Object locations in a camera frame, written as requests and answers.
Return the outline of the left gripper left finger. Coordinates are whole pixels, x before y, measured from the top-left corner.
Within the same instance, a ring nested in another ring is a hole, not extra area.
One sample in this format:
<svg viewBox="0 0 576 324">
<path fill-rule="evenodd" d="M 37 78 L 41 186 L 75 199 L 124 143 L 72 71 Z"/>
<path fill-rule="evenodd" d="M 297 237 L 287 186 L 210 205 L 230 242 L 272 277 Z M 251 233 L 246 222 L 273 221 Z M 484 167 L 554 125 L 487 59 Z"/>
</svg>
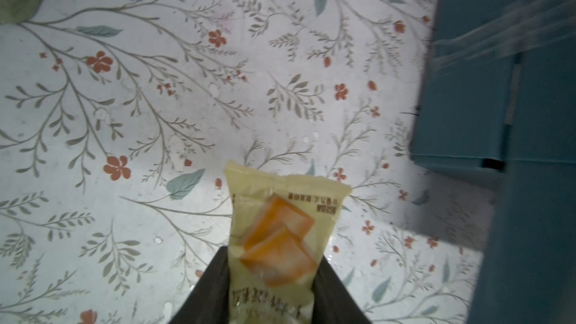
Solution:
<svg viewBox="0 0 576 324">
<path fill-rule="evenodd" d="M 228 323 L 230 270 L 227 247 L 220 247 L 169 324 Z"/>
</svg>

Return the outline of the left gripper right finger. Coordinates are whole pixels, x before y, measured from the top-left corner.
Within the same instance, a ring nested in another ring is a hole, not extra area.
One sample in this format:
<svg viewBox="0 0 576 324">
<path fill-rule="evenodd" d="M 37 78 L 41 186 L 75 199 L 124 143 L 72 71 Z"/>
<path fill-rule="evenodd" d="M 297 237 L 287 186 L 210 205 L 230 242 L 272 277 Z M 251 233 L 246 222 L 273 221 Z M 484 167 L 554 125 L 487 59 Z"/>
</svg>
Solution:
<svg viewBox="0 0 576 324">
<path fill-rule="evenodd" d="M 370 324 L 328 260 L 322 258 L 312 286 L 312 324 Z"/>
</svg>

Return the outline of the teal drawer cabinet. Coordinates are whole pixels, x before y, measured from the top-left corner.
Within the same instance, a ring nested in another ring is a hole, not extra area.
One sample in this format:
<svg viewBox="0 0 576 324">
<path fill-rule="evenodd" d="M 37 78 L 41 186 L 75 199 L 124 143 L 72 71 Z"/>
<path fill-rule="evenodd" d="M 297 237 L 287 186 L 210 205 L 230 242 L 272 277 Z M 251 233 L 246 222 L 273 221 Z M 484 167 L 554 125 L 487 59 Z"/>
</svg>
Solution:
<svg viewBox="0 0 576 324">
<path fill-rule="evenodd" d="M 575 321 L 575 0 L 439 0 L 411 157 L 497 191 L 469 323 Z"/>
</svg>

